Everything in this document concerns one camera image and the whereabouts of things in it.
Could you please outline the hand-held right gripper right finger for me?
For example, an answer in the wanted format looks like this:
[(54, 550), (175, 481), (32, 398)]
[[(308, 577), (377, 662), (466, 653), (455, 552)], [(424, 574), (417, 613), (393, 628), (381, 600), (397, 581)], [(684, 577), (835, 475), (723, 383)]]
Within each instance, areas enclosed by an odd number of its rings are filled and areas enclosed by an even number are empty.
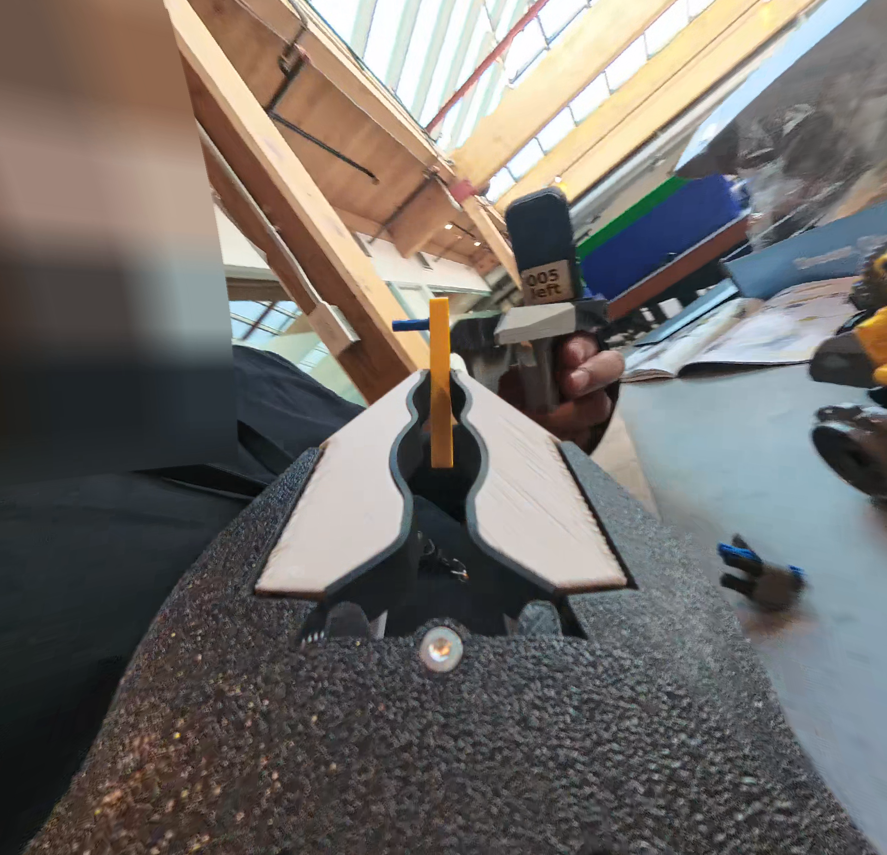
[(466, 510), (482, 550), (554, 595), (624, 589), (628, 577), (560, 440), (466, 373), (453, 374), (458, 391), (460, 422), (480, 453)]

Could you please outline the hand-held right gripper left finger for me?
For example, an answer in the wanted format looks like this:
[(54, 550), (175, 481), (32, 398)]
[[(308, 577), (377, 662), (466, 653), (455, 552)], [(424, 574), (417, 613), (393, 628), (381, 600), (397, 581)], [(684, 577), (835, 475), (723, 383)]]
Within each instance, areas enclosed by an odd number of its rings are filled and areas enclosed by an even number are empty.
[(391, 451), (413, 422), (407, 400), (424, 379), (408, 376), (323, 444), (255, 593), (323, 598), (395, 547), (406, 498)]

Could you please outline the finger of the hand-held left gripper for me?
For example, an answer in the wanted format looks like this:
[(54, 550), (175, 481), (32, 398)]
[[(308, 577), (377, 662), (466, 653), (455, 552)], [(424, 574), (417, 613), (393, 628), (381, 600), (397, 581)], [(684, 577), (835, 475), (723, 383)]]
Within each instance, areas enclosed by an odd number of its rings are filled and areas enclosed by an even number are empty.
[(459, 319), (452, 324), (452, 354), (460, 358), (464, 370), (472, 371), (494, 350), (498, 324), (499, 319)]
[(569, 335), (577, 330), (576, 319), (576, 304), (569, 302), (516, 306), (499, 318), (494, 343), (512, 346)]

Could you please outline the yellow toy beam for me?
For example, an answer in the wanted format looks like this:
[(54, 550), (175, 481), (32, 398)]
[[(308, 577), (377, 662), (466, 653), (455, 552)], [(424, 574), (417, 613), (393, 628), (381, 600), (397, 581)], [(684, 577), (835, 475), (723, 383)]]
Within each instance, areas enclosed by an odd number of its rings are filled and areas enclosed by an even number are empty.
[(429, 414), (430, 463), (437, 470), (453, 467), (453, 433), (450, 395), (449, 298), (429, 301)]

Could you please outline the grey desk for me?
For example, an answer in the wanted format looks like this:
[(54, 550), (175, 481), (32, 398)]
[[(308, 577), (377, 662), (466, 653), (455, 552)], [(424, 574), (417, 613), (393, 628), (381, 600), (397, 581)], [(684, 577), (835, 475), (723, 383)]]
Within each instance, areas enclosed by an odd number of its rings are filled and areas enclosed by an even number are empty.
[(869, 399), (813, 382), (804, 366), (629, 384), (593, 457), (697, 542), (714, 583), (716, 543), (735, 534), (766, 561), (804, 571), (787, 615), (721, 594), (802, 746), (885, 853), (885, 511), (812, 444), (815, 412), (840, 403)]

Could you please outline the person's left hand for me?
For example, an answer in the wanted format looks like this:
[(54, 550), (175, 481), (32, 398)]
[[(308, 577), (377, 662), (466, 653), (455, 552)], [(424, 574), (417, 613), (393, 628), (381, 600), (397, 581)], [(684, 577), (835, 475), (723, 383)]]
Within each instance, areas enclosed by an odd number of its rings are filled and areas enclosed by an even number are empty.
[(577, 332), (559, 340), (553, 360), (560, 403), (538, 421), (555, 437), (591, 454), (613, 416), (625, 358), (603, 347), (595, 335)]

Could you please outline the blue green partition board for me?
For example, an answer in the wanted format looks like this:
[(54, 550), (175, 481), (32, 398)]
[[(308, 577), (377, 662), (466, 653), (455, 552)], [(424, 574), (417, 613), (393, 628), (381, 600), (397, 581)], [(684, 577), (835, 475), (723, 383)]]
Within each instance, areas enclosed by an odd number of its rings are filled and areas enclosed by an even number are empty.
[(577, 247), (583, 280), (608, 300), (612, 323), (640, 319), (662, 304), (689, 306), (719, 283), (721, 261), (747, 243), (748, 194), (735, 179), (673, 176)]

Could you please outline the red ceiling pipe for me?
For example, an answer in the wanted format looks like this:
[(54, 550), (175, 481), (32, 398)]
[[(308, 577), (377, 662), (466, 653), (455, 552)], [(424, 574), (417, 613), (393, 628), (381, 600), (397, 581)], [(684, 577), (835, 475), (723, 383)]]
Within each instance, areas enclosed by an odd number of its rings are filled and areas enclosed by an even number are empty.
[(456, 107), (458, 103), (468, 94), (472, 88), (476, 86), (483, 74), (506, 55), (516, 37), (525, 29), (525, 27), (536, 20), (539, 12), (543, 7), (547, 6), (551, 0), (534, 0), (524, 12), (516, 19), (514, 24), (509, 28), (508, 32), (501, 40), (486, 54), (459, 88), (451, 95), (451, 97), (441, 106), (436, 115), (427, 123), (424, 130), (426, 134), (431, 136), (434, 131), (442, 125), (449, 112)]

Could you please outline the open instruction booklet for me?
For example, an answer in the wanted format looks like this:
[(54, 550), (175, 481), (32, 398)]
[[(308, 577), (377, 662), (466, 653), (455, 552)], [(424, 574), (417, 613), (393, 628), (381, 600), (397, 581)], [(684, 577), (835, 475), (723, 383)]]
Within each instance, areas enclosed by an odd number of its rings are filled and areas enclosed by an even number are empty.
[(624, 383), (677, 379), (718, 366), (781, 366), (810, 361), (855, 312), (855, 276), (794, 287), (768, 301), (735, 298), (626, 360)]

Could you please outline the person's black clothing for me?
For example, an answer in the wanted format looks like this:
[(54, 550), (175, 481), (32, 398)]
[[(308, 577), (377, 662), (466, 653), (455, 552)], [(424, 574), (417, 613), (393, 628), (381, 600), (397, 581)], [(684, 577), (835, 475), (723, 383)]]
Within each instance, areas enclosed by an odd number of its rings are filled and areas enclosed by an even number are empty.
[(2, 488), (2, 853), (424, 853), (370, 753), (394, 718), (355, 652), (415, 582), (408, 523), (316, 607), (260, 584), (322, 443), (358, 419), (234, 349), (233, 461)]

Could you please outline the small grey blue toy part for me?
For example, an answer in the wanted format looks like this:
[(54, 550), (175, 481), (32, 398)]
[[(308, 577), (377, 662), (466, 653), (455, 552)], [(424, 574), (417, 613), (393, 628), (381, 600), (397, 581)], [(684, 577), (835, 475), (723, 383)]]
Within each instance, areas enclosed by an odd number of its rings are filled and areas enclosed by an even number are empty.
[(718, 543), (717, 555), (727, 569), (719, 577), (720, 587), (743, 596), (764, 612), (791, 610), (807, 589), (802, 569), (765, 562), (739, 535), (728, 543)]

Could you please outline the wooden roof beam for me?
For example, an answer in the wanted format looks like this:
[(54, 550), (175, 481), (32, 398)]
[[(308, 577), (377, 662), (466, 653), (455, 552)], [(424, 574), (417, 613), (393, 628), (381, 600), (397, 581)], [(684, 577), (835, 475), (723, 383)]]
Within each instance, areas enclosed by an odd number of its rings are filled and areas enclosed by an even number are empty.
[(207, 175), (308, 324), (370, 403), (429, 363), (387, 284), (187, 0), (163, 0)]

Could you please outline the blue flat panel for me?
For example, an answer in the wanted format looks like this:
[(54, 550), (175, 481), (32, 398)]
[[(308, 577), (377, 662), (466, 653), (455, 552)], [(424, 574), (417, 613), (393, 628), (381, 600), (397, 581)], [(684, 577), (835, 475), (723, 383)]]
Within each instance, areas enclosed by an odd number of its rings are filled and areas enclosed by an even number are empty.
[(770, 299), (800, 284), (856, 276), (886, 241), (886, 203), (812, 228), (732, 261), (722, 270), (747, 298)]

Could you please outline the black toy wheel assembly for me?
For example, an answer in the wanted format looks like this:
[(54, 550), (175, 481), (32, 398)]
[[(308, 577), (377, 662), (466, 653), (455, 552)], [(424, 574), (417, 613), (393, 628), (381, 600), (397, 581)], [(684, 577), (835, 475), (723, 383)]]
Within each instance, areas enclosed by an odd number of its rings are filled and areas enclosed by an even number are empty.
[(821, 459), (844, 482), (877, 503), (886, 502), (886, 410), (841, 403), (821, 407), (812, 441)]

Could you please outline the yellow black toy vehicle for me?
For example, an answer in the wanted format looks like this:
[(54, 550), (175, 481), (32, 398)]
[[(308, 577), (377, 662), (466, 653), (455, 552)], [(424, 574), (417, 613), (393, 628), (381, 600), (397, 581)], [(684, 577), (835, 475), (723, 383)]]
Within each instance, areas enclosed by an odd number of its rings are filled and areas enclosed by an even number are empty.
[(872, 250), (852, 285), (856, 312), (815, 351), (812, 380), (877, 389), (886, 386), (886, 245)]

